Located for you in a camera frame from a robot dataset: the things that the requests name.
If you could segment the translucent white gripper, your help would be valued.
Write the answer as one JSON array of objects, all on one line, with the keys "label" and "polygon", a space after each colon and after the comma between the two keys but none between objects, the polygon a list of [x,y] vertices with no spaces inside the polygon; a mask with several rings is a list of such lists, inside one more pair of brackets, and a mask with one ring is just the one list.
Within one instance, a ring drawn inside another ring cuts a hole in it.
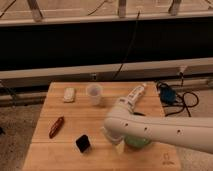
[{"label": "translucent white gripper", "polygon": [[105,138],[114,146],[115,151],[118,155],[121,155],[124,153],[124,137],[122,135],[115,135],[108,131],[106,128],[101,129],[103,135]]}]

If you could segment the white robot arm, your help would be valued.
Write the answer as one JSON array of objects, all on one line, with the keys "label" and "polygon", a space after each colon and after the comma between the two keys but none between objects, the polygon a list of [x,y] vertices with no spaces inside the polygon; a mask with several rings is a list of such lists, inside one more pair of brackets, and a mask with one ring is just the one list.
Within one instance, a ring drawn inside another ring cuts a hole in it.
[{"label": "white robot arm", "polygon": [[213,154],[213,118],[138,116],[134,107],[121,97],[106,114],[103,131],[113,144],[130,135]]}]

